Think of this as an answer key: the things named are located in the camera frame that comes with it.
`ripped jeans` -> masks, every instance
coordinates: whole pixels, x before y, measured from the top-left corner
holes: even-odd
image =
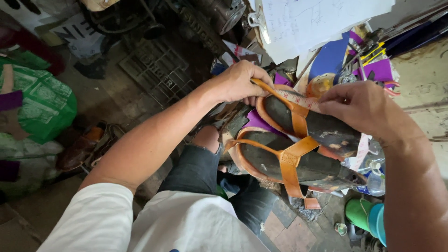
[[[164,179],[160,191],[187,191],[216,195],[216,185],[235,193],[229,198],[238,219],[257,236],[277,200],[266,188],[260,187],[257,179],[249,174],[234,175],[217,170],[222,144],[216,154],[206,148],[188,144],[184,147],[179,162],[174,164]]]

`knee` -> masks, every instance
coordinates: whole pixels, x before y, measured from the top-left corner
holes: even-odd
[[[220,147],[220,143],[218,142],[219,136],[220,134],[214,126],[207,125],[196,134],[191,143],[204,147],[212,153],[216,153]]]

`wall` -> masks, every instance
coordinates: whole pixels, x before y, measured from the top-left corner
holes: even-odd
[[[447,0],[396,0],[392,11],[383,15],[373,17],[369,24],[373,30],[378,28],[390,28],[402,19],[426,11],[431,7],[439,5]]]
[[[448,38],[431,43],[392,60],[400,73],[401,96],[394,100],[402,107],[431,102],[448,102]],[[428,138],[448,131],[448,109],[411,114]],[[448,180],[448,143],[432,143],[442,177]]]

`green plastic bag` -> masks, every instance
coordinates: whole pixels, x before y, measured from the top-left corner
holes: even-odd
[[[11,64],[0,57],[0,87],[3,86],[3,64]],[[76,116],[76,97],[72,89],[45,70],[32,70],[13,65],[13,91],[22,90],[23,105],[18,112],[22,129],[31,140],[44,144],[54,139],[72,124]]]

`measuring tape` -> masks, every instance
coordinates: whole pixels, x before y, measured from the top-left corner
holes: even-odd
[[[316,98],[305,98],[303,96],[300,96],[299,94],[292,94],[286,90],[281,89],[277,89],[276,92],[281,94],[288,101],[291,101],[302,107],[308,108],[311,111],[321,113],[319,109],[319,103],[317,102]]]

